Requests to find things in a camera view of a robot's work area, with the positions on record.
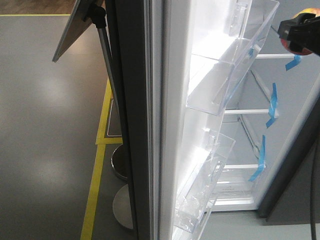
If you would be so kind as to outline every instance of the yellow floor line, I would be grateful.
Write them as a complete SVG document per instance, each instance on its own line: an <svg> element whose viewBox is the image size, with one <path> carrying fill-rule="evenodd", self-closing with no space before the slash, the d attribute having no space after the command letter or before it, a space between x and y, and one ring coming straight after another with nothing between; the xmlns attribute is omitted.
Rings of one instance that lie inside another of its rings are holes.
<svg viewBox="0 0 320 240"><path fill-rule="evenodd" d="M97 146L80 240L91 240L92 237L100 188L100 180L104 165L105 151L106 145L101 144Z"/></svg>
<svg viewBox="0 0 320 240"><path fill-rule="evenodd" d="M93 173L90 183L90 190L88 200L86 203L85 214L83 219L82 231L80 240L91 240L94 229L97 202L99 196L100 180L102 175L102 169L105 158L105 151L107 144L122 144L121 137L105 138L108 113L110 109L110 99L112 97L112 91L109 80L107 80L104 99L102 104L100 122L98 132L96 136L96 155L94 160Z"/></svg>
<svg viewBox="0 0 320 240"><path fill-rule="evenodd" d="M106 88L104 93L102 111L100 116L100 122L98 127L98 133L96 135L96 139L104 139L106 134L107 128L107 121L108 121L108 112L110 108L110 97L111 97L111 86L109 79L106 82Z"/></svg>
<svg viewBox="0 0 320 240"><path fill-rule="evenodd" d="M97 139L95 144L101 145L101 144L122 144L122 137L107 137L107 138L101 138Z"/></svg>
<svg viewBox="0 0 320 240"><path fill-rule="evenodd" d="M0 14L0 17L55 17L70 16L70 14Z"/></svg>

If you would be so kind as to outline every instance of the blue painter's tape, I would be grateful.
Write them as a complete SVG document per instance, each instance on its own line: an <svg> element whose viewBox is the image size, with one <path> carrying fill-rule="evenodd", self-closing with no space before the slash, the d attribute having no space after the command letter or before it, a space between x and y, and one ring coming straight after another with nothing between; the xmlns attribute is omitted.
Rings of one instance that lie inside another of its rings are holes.
<svg viewBox="0 0 320 240"><path fill-rule="evenodd" d="M272 95L269 106L269 116L270 120L265 124L269 128L276 121L276 108L278 105L278 94L277 94L277 85L272 83Z"/></svg>
<svg viewBox="0 0 320 240"><path fill-rule="evenodd" d="M302 58L300 55L294 55L293 60L285 65L285 70L289 71L290 69L297 66L301 62L301 59Z"/></svg>
<svg viewBox="0 0 320 240"><path fill-rule="evenodd" d="M266 136L262 135L262 144L258 160L258 169L250 177L248 181L253 182L265 170L265 155L266 155Z"/></svg>
<svg viewBox="0 0 320 240"><path fill-rule="evenodd" d="M249 54L249 56L250 56L249 58L251 59L251 58L254 56L254 49L253 49L253 48L250 48L248 54Z"/></svg>

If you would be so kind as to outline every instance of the orange object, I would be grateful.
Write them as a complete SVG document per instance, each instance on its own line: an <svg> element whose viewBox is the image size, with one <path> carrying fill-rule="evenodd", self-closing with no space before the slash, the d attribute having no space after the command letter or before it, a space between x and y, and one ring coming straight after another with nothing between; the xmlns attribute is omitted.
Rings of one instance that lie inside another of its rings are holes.
<svg viewBox="0 0 320 240"><path fill-rule="evenodd" d="M306 9L298 12L296 15L294 15L293 19L296 18L299 14L304 14L304 13L315 14L316 17L319 17L320 16L320 8L306 8ZM296 55L309 55L309 54L312 54L312 51L308 50L307 48L304 48L302 50L302 52L291 51L289 49L289 43L290 43L290 41L281 39L281 44L290 53L293 53L293 54L296 54Z"/></svg>

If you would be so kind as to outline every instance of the round metal base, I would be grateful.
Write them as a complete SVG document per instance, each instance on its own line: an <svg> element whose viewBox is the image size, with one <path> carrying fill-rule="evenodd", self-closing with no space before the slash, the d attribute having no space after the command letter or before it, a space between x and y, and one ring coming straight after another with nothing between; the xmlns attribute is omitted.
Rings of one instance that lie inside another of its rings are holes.
<svg viewBox="0 0 320 240"><path fill-rule="evenodd" d="M125 149L123 144L121 144L114 150L111 157L111 166L115 175L118 178L127 181L128 175L127 175L124 151Z"/></svg>
<svg viewBox="0 0 320 240"><path fill-rule="evenodd" d="M125 228L134 229L131 215L131 206L129 198L129 188L128 184L124 185L116 193L113 203L112 210L115 219Z"/></svg>

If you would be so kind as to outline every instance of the display stand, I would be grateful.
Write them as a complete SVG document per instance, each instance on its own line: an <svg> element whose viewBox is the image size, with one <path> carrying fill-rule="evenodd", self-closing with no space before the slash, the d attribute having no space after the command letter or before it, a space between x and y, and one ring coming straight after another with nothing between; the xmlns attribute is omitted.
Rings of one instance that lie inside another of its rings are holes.
<svg viewBox="0 0 320 240"><path fill-rule="evenodd" d="M103 7L98 6L96 4L90 5L88 9L87 17L91 18L92 23L95 24L98 30L100 44L102 47L102 53L105 61L105 66L109 76L110 85L113 93L114 103L117 109L119 109L117 95L114 88L115 86L114 77L113 77L114 75L111 67L112 54L111 54L109 39L107 35L107 30L106 30L107 24L106 24L105 16L106 16L106 10ZM115 171L115 174L119 178L123 180L128 180L124 158L125 158L124 147L123 145L121 145L113 152L113 155L111 158L111 164L112 164L112 168ZM113 210L114 217L122 226L124 226L127 229L133 230L129 188L127 184L123 186L116 193L112 203L112 210Z"/></svg>

